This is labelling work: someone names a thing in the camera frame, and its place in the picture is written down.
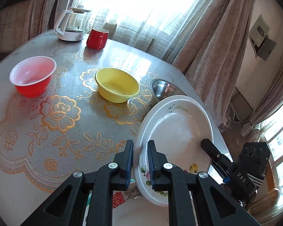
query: kettle handle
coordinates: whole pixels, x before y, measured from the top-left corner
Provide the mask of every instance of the kettle handle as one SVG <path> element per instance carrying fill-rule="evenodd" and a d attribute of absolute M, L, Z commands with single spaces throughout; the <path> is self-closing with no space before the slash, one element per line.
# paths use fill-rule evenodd
<path fill-rule="evenodd" d="M 58 34 L 61 34 L 61 35 L 64 35 L 64 32 L 65 32 L 65 28 L 66 28 L 66 24 L 69 20 L 69 17 L 70 17 L 70 13 L 71 13 L 72 9 L 71 10 L 63 10 L 62 13 L 60 14 L 60 16 L 58 17 L 54 27 L 53 27 L 53 31 L 55 33 L 58 33 Z"/>

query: triangular cutout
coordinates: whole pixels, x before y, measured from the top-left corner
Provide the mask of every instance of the triangular cutout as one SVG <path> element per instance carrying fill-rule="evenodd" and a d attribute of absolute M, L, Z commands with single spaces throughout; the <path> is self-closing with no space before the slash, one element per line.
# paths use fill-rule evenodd
<path fill-rule="evenodd" d="M 210 187 L 210 192 L 214 199 L 218 214 L 221 218 L 225 218 L 236 213 L 235 207 L 229 203 L 228 200 L 225 199 L 215 187 Z"/>
<path fill-rule="evenodd" d="M 66 208 L 66 203 L 70 196 L 72 186 L 68 185 L 61 194 L 45 209 L 45 211 L 56 217 L 61 217 Z"/>

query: red bowl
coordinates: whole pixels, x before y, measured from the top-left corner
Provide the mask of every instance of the red bowl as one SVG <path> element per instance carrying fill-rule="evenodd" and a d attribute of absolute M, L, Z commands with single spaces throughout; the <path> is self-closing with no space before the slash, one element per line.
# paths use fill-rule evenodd
<path fill-rule="evenodd" d="M 20 94 L 28 98 L 35 98 L 45 91 L 56 67 L 56 62 L 49 57 L 28 58 L 12 69 L 10 81 Z"/>

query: yellow bowl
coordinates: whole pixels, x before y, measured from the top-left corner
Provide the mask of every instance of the yellow bowl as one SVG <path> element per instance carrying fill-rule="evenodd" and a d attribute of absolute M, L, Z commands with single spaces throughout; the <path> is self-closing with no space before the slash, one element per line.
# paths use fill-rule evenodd
<path fill-rule="evenodd" d="M 140 91 L 137 80 L 120 69 L 100 69 L 95 73 L 95 81 L 100 95 L 113 103 L 126 102 Z"/>

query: plate with red chinese character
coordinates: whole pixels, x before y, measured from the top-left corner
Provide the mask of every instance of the plate with red chinese character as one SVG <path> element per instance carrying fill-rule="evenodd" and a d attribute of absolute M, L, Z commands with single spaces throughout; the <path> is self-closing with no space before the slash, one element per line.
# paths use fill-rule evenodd
<path fill-rule="evenodd" d="M 83 226 L 86 226 L 91 194 L 85 210 Z M 114 191 L 112 200 L 113 226 L 169 225 L 168 208 L 157 207 L 142 197 L 136 183 L 131 182 L 127 191 Z"/>
<path fill-rule="evenodd" d="M 154 191 L 150 184 L 147 144 L 168 162 L 189 173 L 208 171 L 211 159 L 200 147 L 203 139 L 213 142 L 210 120 L 203 107 L 188 96 L 175 95 L 156 104 L 144 118 L 134 141 L 133 173 L 140 193 L 155 205 L 168 206 L 168 192 Z"/>

